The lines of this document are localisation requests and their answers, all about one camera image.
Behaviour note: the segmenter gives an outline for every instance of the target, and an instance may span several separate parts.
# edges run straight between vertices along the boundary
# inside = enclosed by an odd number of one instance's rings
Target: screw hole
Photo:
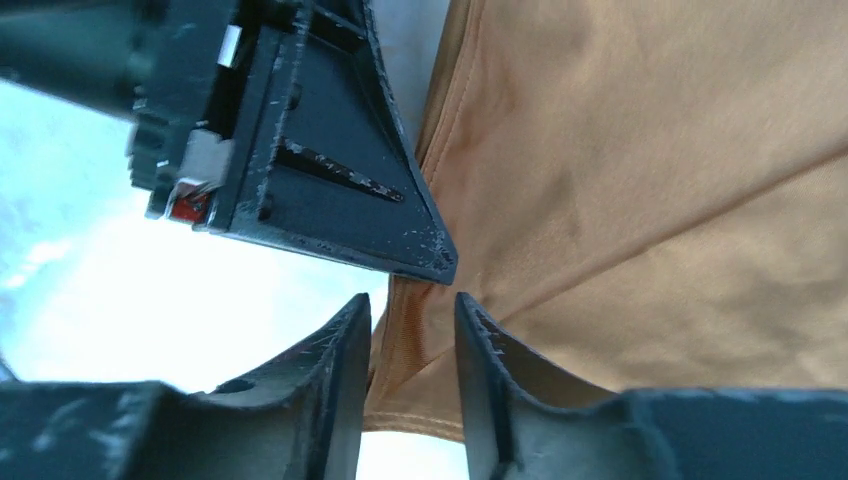
[[[262,201],[262,206],[259,207],[259,221],[265,222],[271,219],[271,214],[274,213],[274,197],[266,195]]]
[[[303,96],[303,87],[299,83],[292,85],[292,96],[289,98],[288,110],[294,110],[300,104],[300,97]]]
[[[215,389],[212,393],[239,393],[246,392],[253,388],[254,385],[247,380],[242,380],[240,378],[236,378],[234,380],[230,380],[229,382],[222,383],[218,385],[218,388]]]

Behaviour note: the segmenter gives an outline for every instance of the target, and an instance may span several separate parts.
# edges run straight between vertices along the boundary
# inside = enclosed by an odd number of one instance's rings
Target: tan canvas
[[[459,270],[392,280],[366,429],[462,439],[459,291],[561,405],[848,386],[846,52],[844,1],[454,0],[417,154]]]

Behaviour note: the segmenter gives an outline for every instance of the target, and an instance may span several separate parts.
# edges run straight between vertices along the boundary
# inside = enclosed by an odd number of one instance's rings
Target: red component
[[[209,193],[191,194],[179,197],[171,207],[171,220],[197,224],[206,220],[209,211]]]

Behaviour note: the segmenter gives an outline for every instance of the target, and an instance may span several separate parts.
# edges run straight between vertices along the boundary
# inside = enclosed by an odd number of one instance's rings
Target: hole
[[[234,380],[230,380],[229,382],[222,383],[218,385],[218,388],[215,389],[212,393],[239,393],[246,392],[253,388],[254,385],[252,382],[248,382],[247,380],[242,380],[240,378],[236,378]]]
[[[241,27],[238,25],[228,25],[227,32],[224,34],[224,42],[221,44],[221,51],[218,53],[218,65],[227,68],[233,68],[233,59],[236,56],[236,47],[241,37]]]
[[[300,104],[300,97],[303,95],[303,87],[299,83],[292,85],[292,95],[289,98],[289,104],[286,107],[288,110],[294,110]]]
[[[271,215],[274,213],[274,197],[271,195],[266,195],[265,200],[262,202],[262,206],[259,207],[259,221],[266,222],[271,219]]]

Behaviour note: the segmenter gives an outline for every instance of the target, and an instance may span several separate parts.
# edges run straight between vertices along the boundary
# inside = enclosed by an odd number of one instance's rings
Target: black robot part
[[[848,478],[848,392],[643,389],[569,408],[570,374],[467,294],[456,356],[471,480]]]
[[[29,6],[0,3],[0,75],[135,121],[131,179],[151,192],[148,216],[453,281],[456,249],[404,135],[370,1]]]
[[[367,295],[211,393],[158,382],[0,382],[0,478],[353,480]]]

